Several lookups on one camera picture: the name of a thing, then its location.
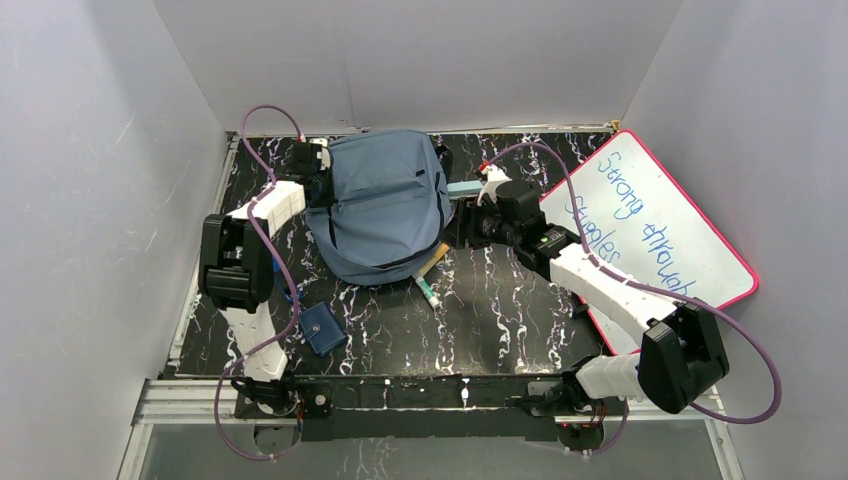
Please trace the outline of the teal eraser case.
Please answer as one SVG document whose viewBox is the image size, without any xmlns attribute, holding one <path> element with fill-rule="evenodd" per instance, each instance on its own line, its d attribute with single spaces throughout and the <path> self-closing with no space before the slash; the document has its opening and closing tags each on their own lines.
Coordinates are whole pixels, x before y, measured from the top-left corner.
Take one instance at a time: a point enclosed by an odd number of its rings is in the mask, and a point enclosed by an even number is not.
<svg viewBox="0 0 848 480">
<path fill-rule="evenodd" d="M 447 185 L 447 192 L 452 200 L 477 197 L 482 189 L 483 183 L 480 180 L 452 182 Z"/>
</svg>

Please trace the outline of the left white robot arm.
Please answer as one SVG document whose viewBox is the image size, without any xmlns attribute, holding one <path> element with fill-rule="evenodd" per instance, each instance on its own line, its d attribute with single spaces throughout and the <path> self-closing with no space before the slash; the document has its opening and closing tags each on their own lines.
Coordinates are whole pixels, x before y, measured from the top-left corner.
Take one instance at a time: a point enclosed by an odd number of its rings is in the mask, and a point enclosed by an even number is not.
<svg viewBox="0 0 848 480">
<path fill-rule="evenodd" d="M 282 173 L 227 214 L 211 214 L 201 232 L 198 287 L 226 319 L 241 353 L 233 387 L 260 411 L 293 412 L 299 391 L 287 369 L 269 307 L 275 287 L 272 237 L 331 186 L 324 138 L 298 140 Z"/>
</svg>

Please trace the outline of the blue student backpack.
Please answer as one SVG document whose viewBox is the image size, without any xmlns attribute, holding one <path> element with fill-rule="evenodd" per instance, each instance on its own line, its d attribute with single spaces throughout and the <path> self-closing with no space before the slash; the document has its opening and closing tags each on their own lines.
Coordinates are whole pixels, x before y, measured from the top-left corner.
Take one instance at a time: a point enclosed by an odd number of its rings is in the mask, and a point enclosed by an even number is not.
<svg viewBox="0 0 848 480">
<path fill-rule="evenodd" d="M 330 271 L 374 286 L 411 277 L 434 254 L 452 217 L 441 150 L 415 130 L 330 142 L 333 196 L 305 223 Z"/>
</svg>

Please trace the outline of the green white glue stick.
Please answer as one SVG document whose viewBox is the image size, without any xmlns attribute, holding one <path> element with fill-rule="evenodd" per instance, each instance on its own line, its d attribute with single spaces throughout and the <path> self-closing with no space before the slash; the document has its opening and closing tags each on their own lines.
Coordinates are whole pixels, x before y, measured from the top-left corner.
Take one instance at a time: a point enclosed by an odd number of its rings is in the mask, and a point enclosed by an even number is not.
<svg viewBox="0 0 848 480">
<path fill-rule="evenodd" d="M 442 302 L 441 302 L 439 296 L 430 287 L 429 283 L 422 276 L 415 277 L 414 280 L 415 280 L 415 284 L 418 286 L 419 290 L 425 296 L 430 307 L 434 311 L 438 310 L 441 307 Z"/>
</svg>

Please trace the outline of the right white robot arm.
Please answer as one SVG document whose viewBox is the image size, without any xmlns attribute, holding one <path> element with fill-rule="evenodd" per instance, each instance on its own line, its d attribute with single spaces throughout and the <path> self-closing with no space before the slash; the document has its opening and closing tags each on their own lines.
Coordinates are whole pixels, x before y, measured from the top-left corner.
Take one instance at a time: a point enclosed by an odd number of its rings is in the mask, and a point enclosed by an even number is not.
<svg viewBox="0 0 848 480">
<path fill-rule="evenodd" d="M 530 183 L 508 180 L 479 198 L 460 198 L 445 239 L 456 249 L 510 247 L 526 269 L 577 294 L 639 341 L 635 354 L 584 359 L 565 373 L 571 411 L 587 414 L 602 399 L 620 397 L 648 399 L 676 414 L 729 373 L 714 314 L 611 277 L 576 233 L 547 221 L 539 197 Z"/>
</svg>

